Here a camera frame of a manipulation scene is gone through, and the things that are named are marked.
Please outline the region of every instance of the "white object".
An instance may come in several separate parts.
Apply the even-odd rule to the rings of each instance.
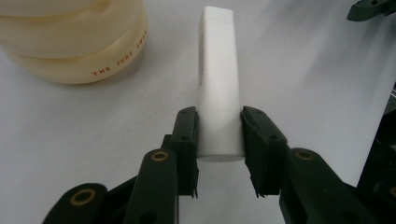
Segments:
[[[244,159],[233,12],[205,7],[200,20],[200,161]]]
[[[93,54],[68,59],[43,59],[4,51],[15,64],[44,79],[64,84],[99,81],[122,70],[143,48],[147,35],[147,14],[143,7],[134,24],[117,41]]]
[[[91,7],[56,16],[0,16],[0,46],[40,58],[94,53],[138,25],[142,5],[142,0],[102,0]]]
[[[89,7],[101,0],[1,0],[0,15],[42,17]]]

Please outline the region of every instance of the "beige container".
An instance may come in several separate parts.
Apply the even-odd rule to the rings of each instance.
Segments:
[[[131,63],[147,36],[141,0],[101,0],[63,15],[0,16],[0,46],[17,65],[47,80],[81,84]]]

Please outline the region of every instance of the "white table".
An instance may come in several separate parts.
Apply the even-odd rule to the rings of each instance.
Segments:
[[[76,185],[113,189],[137,175],[177,111],[196,105],[208,5],[234,10],[242,104],[356,185],[396,79],[396,18],[347,21],[354,3],[147,0],[141,64],[91,85],[49,83],[0,54],[0,223],[41,223]],[[200,198],[180,198],[180,223],[284,223],[242,161],[199,169]]]

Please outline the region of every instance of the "tabletop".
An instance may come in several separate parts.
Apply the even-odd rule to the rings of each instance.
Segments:
[[[197,104],[205,6],[234,12],[241,105],[356,186],[396,80],[396,18],[348,21],[354,3],[146,0],[139,63],[90,85],[50,83],[0,53],[0,223],[41,223],[74,186],[113,189],[137,175],[177,111]],[[284,223],[243,161],[198,166],[199,198],[180,197],[180,223]]]

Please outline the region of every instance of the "black object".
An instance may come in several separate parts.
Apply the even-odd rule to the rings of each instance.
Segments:
[[[262,111],[244,106],[241,120],[245,163],[256,194],[262,197],[280,194],[286,223],[396,220],[396,169],[386,166],[387,162],[380,170],[375,165],[366,165],[361,183],[353,188],[343,183],[314,151],[289,149],[286,137]],[[197,195],[198,123],[195,107],[181,110],[173,133],[164,137],[162,148],[146,154],[138,176],[109,192],[99,184],[67,191],[44,224],[178,223],[178,196]],[[378,132],[377,136],[381,136],[378,137],[381,144],[394,139],[394,135],[386,132]],[[387,153],[376,154],[381,158]]]
[[[351,7],[347,15],[350,21],[368,21],[384,14],[388,16],[396,11],[396,0],[362,0]]]

